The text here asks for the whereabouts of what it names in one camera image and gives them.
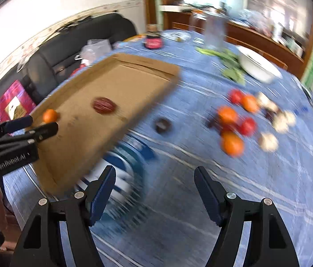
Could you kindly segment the person left hand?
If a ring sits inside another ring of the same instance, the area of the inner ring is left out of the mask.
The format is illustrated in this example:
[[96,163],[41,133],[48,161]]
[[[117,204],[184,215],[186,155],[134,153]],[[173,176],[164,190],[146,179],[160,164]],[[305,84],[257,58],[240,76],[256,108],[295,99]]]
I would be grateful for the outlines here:
[[7,214],[3,204],[3,194],[0,188],[0,232],[3,233],[5,241],[0,248],[2,252],[12,252],[15,250],[21,234],[20,227],[14,215]]

